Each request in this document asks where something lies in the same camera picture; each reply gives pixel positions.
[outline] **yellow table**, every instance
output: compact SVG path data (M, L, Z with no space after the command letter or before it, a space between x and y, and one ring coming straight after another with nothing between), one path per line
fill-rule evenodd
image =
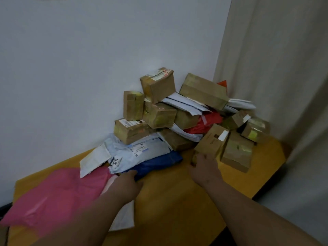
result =
M78 167L90 151L72 157L16 182L14 201L37 186L52 171ZM199 245L208 246L225 228L216 207L190 178L186 165L193 151L182 153L181 164L154 171L143 178L144 187L135 202L135 227L108 233L103 245ZM252 198L286 161L282 145L275 139L254 147L252 166L244 174L219 162L224 180ZM28 246L37 240L30 229L11 227L9 246Z

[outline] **curtain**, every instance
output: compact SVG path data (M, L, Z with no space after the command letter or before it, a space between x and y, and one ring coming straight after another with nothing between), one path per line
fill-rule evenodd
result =
M328 245L328 0L232 0L214 81L291 145L260 203Z

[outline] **forearm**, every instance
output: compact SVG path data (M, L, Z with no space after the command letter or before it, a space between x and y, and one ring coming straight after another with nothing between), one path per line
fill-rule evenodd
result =
M124 205L109 189L80 215L33 246L101 245L119 210Z
M300 228L247 198L223 180L206 188L238 246L321 245Z

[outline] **cardboard box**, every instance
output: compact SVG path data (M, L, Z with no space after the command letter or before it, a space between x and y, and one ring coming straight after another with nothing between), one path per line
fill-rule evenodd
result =
M226 92L226 87L188 73L179 93L217 110L222 110L229 101Z
M115 121L114 135L126 145L154 132L155 130L149 127L144 120L127 121L126 119L119 119Z
M123 117L127 121L142 119L145 95L138 91L124 91Z
M266 142L270 138L270 123L258 117L252 117L247 121L241 135L254 142Z
M244 123L246 123L251 118L250 115L244 110L240 110L238 113L229 116L226 118L221 126L227 128L229 130L234 130L241 127Z
M251 168L254 143L232 131L224 149L221 162L246 173Z
M144 114L142 119L151 128L170 128L173 126L176 109L164 103L152 104L144 102Z
M207 134L200 140L195 147L195 151L216 158L220 152L223 152L224 144L227 140L229 130L217 124L213 124Z
M162 139L167 142L171 146L174 151L182 151L186 149L190 149L196 145L195 142L188 140L177 133L173 132L168 128L164 128L158 132Z
M173 70L162 67L140 78L143 92L152 103L158 103L175 92Z
M200 115L192 116L189 112L177 110L174 123L182 130L195 127Z

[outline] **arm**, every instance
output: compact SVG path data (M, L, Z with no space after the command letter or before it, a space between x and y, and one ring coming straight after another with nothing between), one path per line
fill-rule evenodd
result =
M142 188L141 182L134 181L136 174L135 170L121 174L87 210L32 246L101 245L119 210L134 200Z
M297 226L225 183L216 160L198 154L196 167L189 168L194 182L215 203L238 246L321 245Z

